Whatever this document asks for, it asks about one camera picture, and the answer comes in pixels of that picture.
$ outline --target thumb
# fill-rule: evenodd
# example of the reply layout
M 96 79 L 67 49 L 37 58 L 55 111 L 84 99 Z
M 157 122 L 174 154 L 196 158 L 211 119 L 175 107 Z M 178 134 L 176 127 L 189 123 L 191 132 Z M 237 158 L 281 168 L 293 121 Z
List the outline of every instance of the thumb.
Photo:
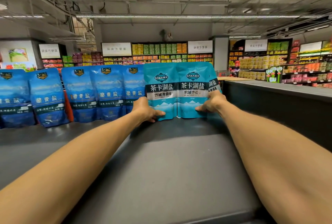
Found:
M 155 116 L 164 116 L 165 114 L 166 114 L 166 112 L 164 112 L 164 111 L 160 111 L 158 109 L 154 110 Z
M 195 110 L 197 110 L 197 111 L 206 111 L 205 104 L 202 104 L 202 105 L 200 105 L 200 106 L 197 106 L 197 107 L 195 108 Z

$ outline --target person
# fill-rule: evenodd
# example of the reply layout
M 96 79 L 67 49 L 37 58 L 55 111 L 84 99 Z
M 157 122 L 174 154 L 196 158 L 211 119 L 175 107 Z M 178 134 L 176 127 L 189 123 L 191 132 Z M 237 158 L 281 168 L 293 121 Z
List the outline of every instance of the person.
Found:
M 219 91 L 210 92 L 196 110 L 224 119 L 260 200 L 277 223 L 332 223 L 329 151 L 286 126 L 240 110 Z M 142 97 L 131 113 L 73 139 L 0 191 L 0 223 L 61 223 L 130 132 L 164 114 Z

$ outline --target wall picture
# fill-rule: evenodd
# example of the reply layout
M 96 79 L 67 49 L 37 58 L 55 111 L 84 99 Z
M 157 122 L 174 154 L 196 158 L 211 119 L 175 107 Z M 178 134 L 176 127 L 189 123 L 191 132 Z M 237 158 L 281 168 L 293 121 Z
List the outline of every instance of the wall picture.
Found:
M 11 49 L 8 54 L 11 62 L 29 61 L 25 49 Z

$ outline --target person's left arm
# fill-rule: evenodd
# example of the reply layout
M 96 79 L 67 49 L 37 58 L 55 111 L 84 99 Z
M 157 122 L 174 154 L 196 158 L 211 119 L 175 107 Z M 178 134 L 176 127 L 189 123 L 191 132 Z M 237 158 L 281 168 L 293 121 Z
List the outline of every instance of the person's left arm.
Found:
M 164 114 L 142 97 L 131 113 L 73 139 L 0 191 L 0 222 L 61 223 L 130 132 Z

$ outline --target white sign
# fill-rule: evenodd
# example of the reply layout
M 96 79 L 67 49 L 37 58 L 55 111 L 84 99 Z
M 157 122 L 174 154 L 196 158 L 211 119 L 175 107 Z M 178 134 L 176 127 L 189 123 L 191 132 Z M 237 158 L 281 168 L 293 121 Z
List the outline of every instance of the white sign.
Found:
M 266 51 L 268 49 L 268 39 L 246 40 L 244 51 Z
M 188 42 L 188 54 L 212 53 L 213 41 Z
M 42 59 L 61 58 L 57 44 L 39 44 L 39 49 Z
M 320 50 L 322 48 L 322 42 L 313 42 L 307 44 L 301 44 L 300 52 L 302 51 L 311 51 L 311 50 Z
M 130 42 L 102 43 L 103 56 L 131 56 Z

